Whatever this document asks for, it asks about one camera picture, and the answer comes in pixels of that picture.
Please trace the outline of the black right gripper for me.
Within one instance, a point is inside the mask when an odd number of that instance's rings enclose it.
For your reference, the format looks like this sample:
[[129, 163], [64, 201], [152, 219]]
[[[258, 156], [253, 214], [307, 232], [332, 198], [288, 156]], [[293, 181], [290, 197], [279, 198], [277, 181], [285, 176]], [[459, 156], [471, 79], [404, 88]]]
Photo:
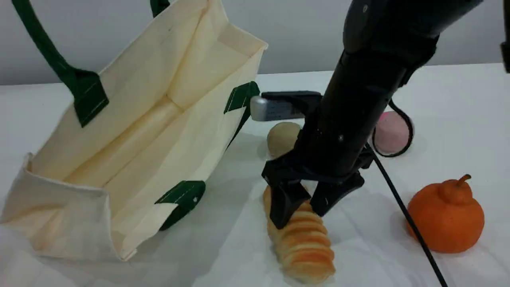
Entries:
[[[359, 169], [371, 163], [365, 144], [374, 125], [363, 118], [314, 118], [304, 126], [284, 121], [270, 129], [270, 160], [262, 176], [271, 185], [271, 221], [278, 230], [302, 204], [310, 203], [314, 213], [323, 217], [364, 185]], [[319, 182], [312, 197], [301, 180]]]

